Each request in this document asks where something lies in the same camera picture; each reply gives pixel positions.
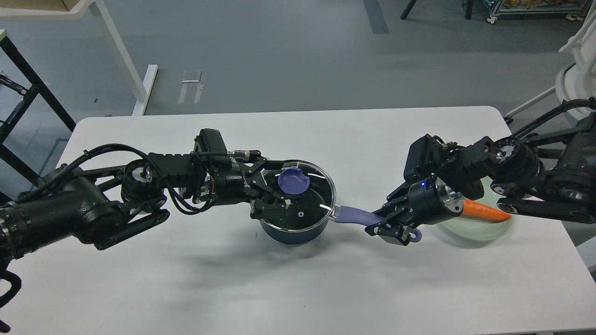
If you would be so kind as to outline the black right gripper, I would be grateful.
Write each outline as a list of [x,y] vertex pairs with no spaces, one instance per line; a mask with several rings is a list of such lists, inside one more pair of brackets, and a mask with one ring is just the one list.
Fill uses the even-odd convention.
[[[453,191],[438,176],[405,182],[386,197],[382,206],[383,212],[392,214],[383,218],[368,213],[365,231],[371,237],[379,237],[390,244],[407,246],[412,239],[413,227],[434,225],[462,215],[464,200],[463,195]],[[407,203],[409,212],[394,212]]]

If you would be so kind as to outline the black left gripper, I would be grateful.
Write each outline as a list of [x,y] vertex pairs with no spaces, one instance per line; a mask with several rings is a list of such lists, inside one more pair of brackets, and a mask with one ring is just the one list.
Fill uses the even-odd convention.
[[207,168],[210,181],[206,184],[205,201],[213,200],[215,205],[251,202],[252,219],[277,220],[285,214],[294,196],[264,185],[263,175],[269,170],[281,170],[284,164],[285,161],[259,155],[248,164],[231,161],[228,166],[211,165]]

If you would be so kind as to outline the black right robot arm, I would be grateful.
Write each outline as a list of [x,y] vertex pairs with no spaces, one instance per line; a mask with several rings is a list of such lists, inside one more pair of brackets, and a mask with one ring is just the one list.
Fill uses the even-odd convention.
[[470,146],[424,135],[409,147],[404,184],[375,211],[367,234],[406,246],[420,225],[463,214],[464,200],[500,195],[497,207],[561,221],[595,222],[595,98],[564,101],[511,136]]

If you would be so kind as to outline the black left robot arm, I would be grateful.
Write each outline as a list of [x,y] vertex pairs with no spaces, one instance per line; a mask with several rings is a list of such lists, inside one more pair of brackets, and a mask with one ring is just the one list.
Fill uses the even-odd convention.
[[145,154],[117,143],[87,150],[1,206],[1,279],[10,284],[1,305],[22,286],[8,271],[12,260],[71,236],[105,250],[166,221],[167,199],[185,215],[250,203],[251,218],[279,218],[298,196],[268,184],[262,172],[282,166],[259,150],[227,150],[211,128],[189,154]]

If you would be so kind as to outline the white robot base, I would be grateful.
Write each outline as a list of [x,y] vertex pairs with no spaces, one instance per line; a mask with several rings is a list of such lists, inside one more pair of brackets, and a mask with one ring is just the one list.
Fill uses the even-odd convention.
[[596,93],[596,13],[591,11],[583,21],[577,34],[568,39],[560,53],[573,56],[573,63],[563,68],[555,79],[554,86],[511,110],[504,116],[511,122],[513,117],[551,94],[560,102],[577,98],[594,97]]

